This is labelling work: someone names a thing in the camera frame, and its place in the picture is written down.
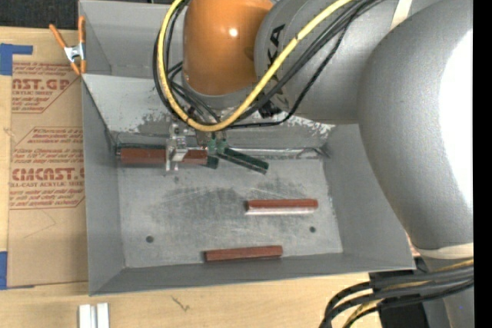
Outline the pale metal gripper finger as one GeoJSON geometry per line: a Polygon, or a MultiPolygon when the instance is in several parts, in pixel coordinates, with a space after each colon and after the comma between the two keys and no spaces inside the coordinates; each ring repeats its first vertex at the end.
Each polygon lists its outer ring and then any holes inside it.
{"type": "Polygon", "coordinates": [[[177,171],[179,164],[185,159],[187,149],[167,149],[165,153],[166,171],[177,171]]]}
{"type": "Polygon", "coordinates": [[[174,151],[186,151],[188,144],[186,137],[188,128],[179,123],[172,123],[169,128],[168,149],[174,151]]]}

